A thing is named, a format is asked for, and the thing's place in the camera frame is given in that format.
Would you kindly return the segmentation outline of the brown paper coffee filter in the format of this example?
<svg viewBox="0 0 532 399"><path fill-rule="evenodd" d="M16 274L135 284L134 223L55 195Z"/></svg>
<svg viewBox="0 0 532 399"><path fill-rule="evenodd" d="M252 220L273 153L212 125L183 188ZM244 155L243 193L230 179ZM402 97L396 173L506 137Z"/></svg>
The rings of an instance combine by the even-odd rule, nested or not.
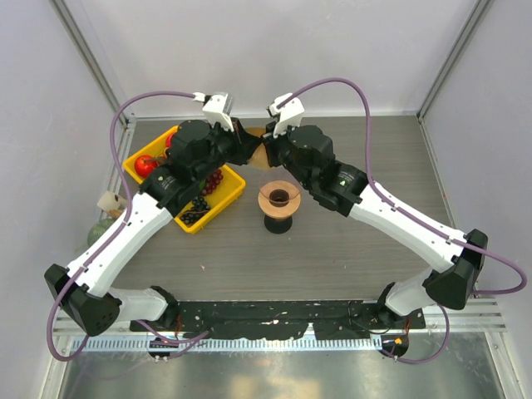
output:
<svg viewBox="0 0 532 399"><path fill-rule="evenodd" d="M255 149L253 155L249 160L249 165L258 170L269 170L271 166L268 163L268 155L264 143L262 142L262 135L266 133L264 127L249 127L246 131L255 137L259 138L259 146Z"/></svg>

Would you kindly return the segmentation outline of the round wooden ring holder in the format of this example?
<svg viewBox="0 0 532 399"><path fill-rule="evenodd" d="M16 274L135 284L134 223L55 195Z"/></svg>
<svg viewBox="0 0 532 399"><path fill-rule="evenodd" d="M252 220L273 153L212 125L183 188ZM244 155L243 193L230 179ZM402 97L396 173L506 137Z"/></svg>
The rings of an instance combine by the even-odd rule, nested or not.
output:
<svg viewBox="0 0 532 399"><path fill-rule="evenodd" d="M272 206L271 204L268 204L265 199L261 199L258 195L258 203L259 208L263 211L263 213L267 216L270 216L275 219L285 219L289 216L293 216L299 209L301 204L301 194L300 196L290 204L277 208Z"/></svg>

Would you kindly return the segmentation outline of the yellow plastic tray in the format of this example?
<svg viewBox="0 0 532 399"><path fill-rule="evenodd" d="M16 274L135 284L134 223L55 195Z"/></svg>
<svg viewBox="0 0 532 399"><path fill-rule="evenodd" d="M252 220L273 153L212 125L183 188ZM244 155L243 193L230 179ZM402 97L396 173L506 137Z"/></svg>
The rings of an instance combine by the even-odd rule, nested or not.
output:
<svg viewBox="0 0 532 399"><path fill-rule="evenodd" d="M136 160L142 155L150 155L151 157L158 157L163 155L164 150L167 148L167 144L170 143L170 137L175 134L179 126L172 126L166 132L159 135L157 138L149 142L133 155L126 158L122 165L130 177L140 185L145 177L138 175L135 169ZM192 208L192 203L188 203L182 211L174 218L174 221L187 233L196 234L200 232L212 219L218 214L223 212L228 206L230 206L235 200L240 197L246 187L245 180L238 175L228 165L222 165L219 167L222 179L219 184L212 189L212 191L205 196L206 202L211 209L202 216L198 221L193 224L187 224L181 216L185 211L189 211Z"/></svg>

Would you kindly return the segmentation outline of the dark red glass carafe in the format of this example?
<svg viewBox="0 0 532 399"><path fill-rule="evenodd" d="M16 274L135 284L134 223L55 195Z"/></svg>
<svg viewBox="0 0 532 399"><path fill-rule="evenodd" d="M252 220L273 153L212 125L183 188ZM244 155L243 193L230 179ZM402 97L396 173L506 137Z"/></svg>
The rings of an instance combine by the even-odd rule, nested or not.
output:
<svg viewBox="0 0 532 399"><path fill-rule="evenodd" d="M285 234L293 225L293 217L289 216L285 219L275 219L270 216L264 216L264 226L266 230L272 234Z"/></svg>

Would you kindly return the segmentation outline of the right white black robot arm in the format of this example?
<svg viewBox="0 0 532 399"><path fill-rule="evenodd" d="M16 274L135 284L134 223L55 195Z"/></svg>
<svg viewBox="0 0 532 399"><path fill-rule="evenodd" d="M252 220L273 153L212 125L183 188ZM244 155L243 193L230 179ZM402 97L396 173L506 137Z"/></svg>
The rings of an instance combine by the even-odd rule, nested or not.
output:
<svg viewBox="0 0 532 399"><path fill-rule="evenodd" d="M394 328L432 304L461 310L483 268L487 236L464 233L400 201L367 174L337 160L333 141L317 126L270 122L262 136L271 166L282 166L323 208L371 225L409 248L429 266L403 282L389 283L377 300L377 321Z"/></svg>

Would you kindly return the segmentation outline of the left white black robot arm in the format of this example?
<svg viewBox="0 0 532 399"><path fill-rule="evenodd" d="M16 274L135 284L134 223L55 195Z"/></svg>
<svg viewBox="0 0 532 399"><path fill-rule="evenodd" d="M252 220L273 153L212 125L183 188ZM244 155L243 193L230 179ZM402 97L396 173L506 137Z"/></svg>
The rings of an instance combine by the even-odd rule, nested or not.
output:
<svg viewBox="0 0 532 399"><path fill-rule="evenodd" d="M57 303L88 336L118 321L146 320L161 331L176 325L176 301L162 288L120 290L112 284L136 252L200 195L208 177L222 165L246 165L253 158L260 138L236 118L230 124L228 130L204 121L179 124L166 158L140 184L125 213L85 254L45 272Z"/></svg>

